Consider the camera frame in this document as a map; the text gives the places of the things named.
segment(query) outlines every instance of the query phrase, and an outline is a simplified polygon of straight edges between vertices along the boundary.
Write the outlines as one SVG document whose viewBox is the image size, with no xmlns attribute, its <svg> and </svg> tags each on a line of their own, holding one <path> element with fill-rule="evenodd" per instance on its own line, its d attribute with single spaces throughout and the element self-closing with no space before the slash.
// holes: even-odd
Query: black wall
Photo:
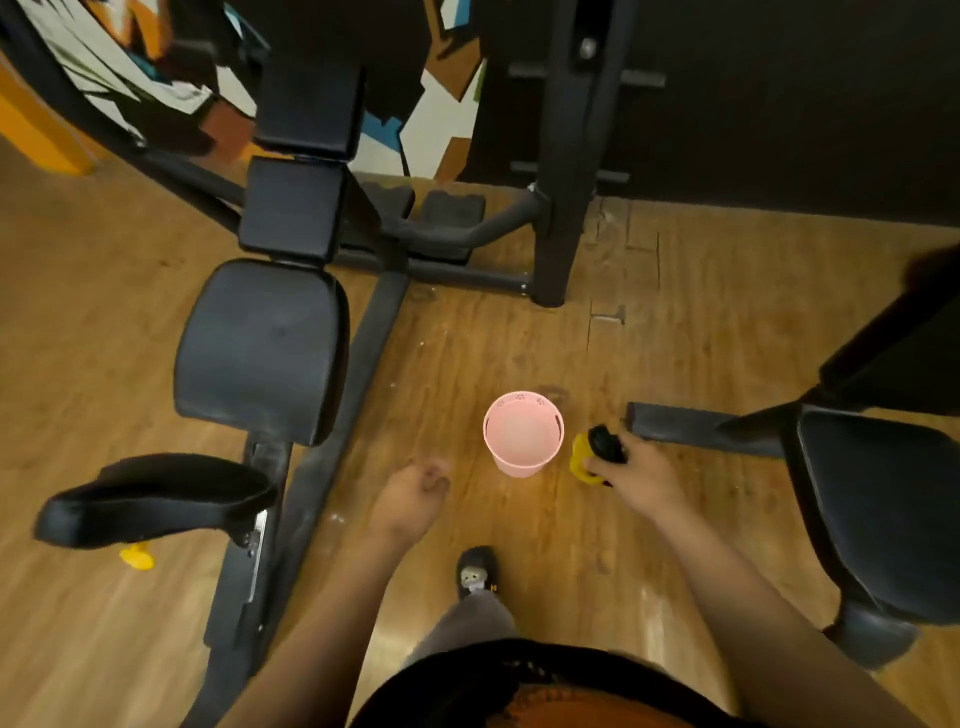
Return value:
<svg viewBox="0 0 960 728">
<path fill-rule="evenodd" d="M 429 44 L 421 2 L 234 5 L 268 39 L 353 54 L 392 85 L 378 94 L 415 99 Z M 541 84 L 506 68 L 545 58 L 551 7 L 472 0 L 469 33 L 490 64 L 461 179 L 530 181 L 510 162 L 536 159 Z M 281 21 L 293 11 L 300 22 Z M 621 90 L 604 166 L 630 180 L 603 192 L 960 224 L 953 0 L 645 2 L 630 66 L 665 72 L 667 85 Z"/>
</svg>

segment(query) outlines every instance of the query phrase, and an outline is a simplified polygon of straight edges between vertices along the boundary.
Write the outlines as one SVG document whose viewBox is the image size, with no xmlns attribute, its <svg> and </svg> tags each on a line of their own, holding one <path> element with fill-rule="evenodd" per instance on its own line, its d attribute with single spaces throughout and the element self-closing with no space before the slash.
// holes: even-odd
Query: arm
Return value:
<svg viewBox="0 0 960 728">
<path fill-rule="evenodd" d="M 446 464 L 411 463 L 387 481 L 360 543 L 342 556 L 306 614 L 219 728 L 340 728 L 387 584 L 437 518 Z"/>
<path fill-rule="evenodd" d="M 626 465 L 590 458 L 677 555 L 750 716 L 771 728 L 923 728 L 685 502 L 670 461 L 625 433 Z"/>
</svg>

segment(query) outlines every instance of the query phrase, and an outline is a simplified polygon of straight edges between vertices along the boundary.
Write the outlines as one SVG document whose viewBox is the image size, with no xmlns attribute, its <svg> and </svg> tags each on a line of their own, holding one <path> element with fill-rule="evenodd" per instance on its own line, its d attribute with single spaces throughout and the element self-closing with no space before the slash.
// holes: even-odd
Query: mural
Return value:
<svg viewBox="0 0 960 728">
<path fill-rule="evenodd" d="M 19 2 L 86 99 L 145 145 L 220 163 L 258 151 L 255 99 L 270 45 L 230 4 Z M 422 12 L 420 87 L 404 89 L 410 103 L 394 108 L 383 98 L 396 90 L 372 79 L 367 108 L 391 108 L 365 113 L 355 171 L 446 181 L 467 164 L 486 69 L 470 0 L 422 0 Z"/>
</svg>

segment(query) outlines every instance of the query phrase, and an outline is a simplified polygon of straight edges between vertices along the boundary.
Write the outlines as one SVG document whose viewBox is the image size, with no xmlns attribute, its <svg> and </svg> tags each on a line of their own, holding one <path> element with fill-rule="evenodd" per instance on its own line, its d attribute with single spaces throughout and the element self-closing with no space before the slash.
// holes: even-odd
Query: left hand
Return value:
<svg viewBox="0 0 960 728">
<path fill-rule="evenodd" d="M 414 460 L 387 478 L 370 514 L 368 531 L 410 548 L 440 515 L 450 465 L 440 458 Z"/>
</svg>

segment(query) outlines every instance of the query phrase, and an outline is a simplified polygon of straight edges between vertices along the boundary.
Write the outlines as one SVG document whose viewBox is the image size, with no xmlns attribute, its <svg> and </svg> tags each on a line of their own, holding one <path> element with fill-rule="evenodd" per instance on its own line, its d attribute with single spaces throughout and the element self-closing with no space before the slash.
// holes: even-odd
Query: black armrest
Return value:
<svg viewBox="0 0 960 728">
<path fill-rule="evenodd" d="M 219 528 L 243 545 L 277 488 L 253 468 L 217 457 L 162 453 L 127 458 L 43 505 L 34 537 L 54 546 L 132 544 Z"/>
</svg>

